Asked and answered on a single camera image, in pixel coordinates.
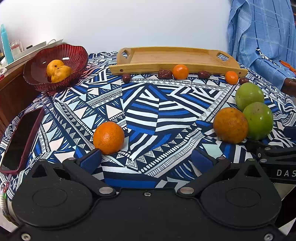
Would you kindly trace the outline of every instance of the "tangerine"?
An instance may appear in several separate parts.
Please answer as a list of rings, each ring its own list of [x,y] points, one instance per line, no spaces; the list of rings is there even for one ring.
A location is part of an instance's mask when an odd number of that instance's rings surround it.
[[[216,114],[213,129],[222,141],[237,144],[247,137],[249,124],[241,111],[226,107]]]
[[[124,143],[123,129],[112,121],[99,125],[94,132],[94,147],[105,155],[118,152]]]
[[[229,83],[231,85],[235,85],[237,83],[237,81],[239,80],[239,77],[236,72],[228,71],[225,74],[225,80],[227,83]]]
[[[55,60],[51,61],[46,67],[47,76],[51,77],[53,75],[53,73],[63,65],[65,65],[65,64],[63,63],[63,61],[61,61],[59,59],[55,59]]]
[[[186,65],[184,64],[177,64],[173,68],[173,76],[176,80],[185,80],[189,75],[189,70]]]

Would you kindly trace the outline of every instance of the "fruit bowl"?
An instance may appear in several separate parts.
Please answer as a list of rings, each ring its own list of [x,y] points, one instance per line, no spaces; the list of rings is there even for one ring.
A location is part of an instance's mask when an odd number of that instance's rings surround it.
[[[72,68],[72,74],[58,83],[51,83],[47,76],[46,67],[54,59],[59,59]],[[24,67],[23,77],[27,83],[33,85],[40,92],[53,95],[69,86],[77,84],[83,74],[89,56],[82,46],[61,44],[53,48],[41,50],[30,59]]]

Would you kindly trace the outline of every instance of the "red date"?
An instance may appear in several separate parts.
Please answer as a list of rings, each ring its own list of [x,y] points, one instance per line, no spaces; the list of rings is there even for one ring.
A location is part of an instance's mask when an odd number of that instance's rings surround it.
[[[123,74],[122,75],[122,81],[124,83],[129,83],[131,81],[131,75],[130,74]]]
[[[170,80],[173,76],[173,73],[170,70],[161,69],[158,71],[158,78],[160,80]]]
[[[211,74],[208,71],[202,70],[197,73],[198,77],[202,80],[208,79]]]
[[[240,85],[242,85],[242,84],[244,84],[244,83],[248,83],[249,82],[249,80],[246,78],[246,77],[244,77],[244,78],[240,78],[239,79],[239,84]]]

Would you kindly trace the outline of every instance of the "red phone case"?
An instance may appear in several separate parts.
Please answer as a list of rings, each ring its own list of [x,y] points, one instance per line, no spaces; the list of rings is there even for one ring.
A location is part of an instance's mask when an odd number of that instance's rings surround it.
[[[29,137],[28,137],[28,139],[27,139],[27,142],[26,142],[26,145],[25,145],[24,151],[23,151],[23,153],[22,153],[22,157],[21,157],[20,164],[19,164],[18,168],[17,168],[16,170],[10,170],[10,171],[2,171],[2,170],[0,169],[0,172],[1,172],[1,173],[17,175],[20,171],[23,170],[24,165],[25,165],[25,163],[26,163],[25,161],[27,160],[27,158],[28,158],[28,156],[29,156],[29,152],[30,152],[31,147],[32,147],[32,145],[33,145],[33,142],[34,142],[34,139],[35,139],[36,133],[37,133],[37,131],[38,131],[39,125],[40,125],[40,123],[41,123],[41,121],[42,121],[42,119],[43,119],[43,117],[44,117],[44,114],[45,114],[45,111],[44,111],[44,109],[43,109],[42,107],[37,108],[37,109],[35,109],[34,111],[37,111],[37,110],[39,110],[39,109],[40,109],[40,113],[38,114],[38,116],[37,116],[37,118],[36,118],[36,121],[35,121],[35,123],[34,123],[34,125],[33,125],[33,127],[32,127],[32,130],[31,130],[31,132],[30,132],[30,134],[29,134]],[[24,114],[24,115],[20,118],[20,121],[19,121],[17,127],[18,127],[19,124],[21,123],[23,117],[24,117],[25,115],[29,114],[29,113],[30,113],[30,112]],[[11,139],[10,139],[10,141],[9,141],[9,143],[8,143],[8,147],[7,147],[6,151],[5,151],[5,153],[7,152],[7,150],[9,150],[9,145],[10,145],[10,143],[11,143],[12,140],[13,140],[14,133],[15,133],[15,131],[17,130],[17,127],[15,128],[15,130],[14,130],[12,136],[11,136]]]

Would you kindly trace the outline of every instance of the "metal screw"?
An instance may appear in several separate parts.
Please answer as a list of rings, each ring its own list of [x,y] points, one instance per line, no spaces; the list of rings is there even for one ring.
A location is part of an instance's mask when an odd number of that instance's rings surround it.
[[[272,234],[267,234],[264,236],[264,241],[271,241],[273,240],[274,236]]]
[[[111,187],[101,187],[99,189],[99,192],[101,194],[111,194],[113,192],[113,188],[111,188]]]
[[[152,193],[151,192],[144,192],[144,196],[145,197],[151,197],[152,196]]]
[[[30,241],[31,240],[31,236],[29,234],[22,234],[21,238],[24,241]]]
[[[182,188],[180,189],[180,192],[181,192],[182,194],[192,194],[192,193],[194,193],[194,189],[191,188],[191,187],[182,187]]]

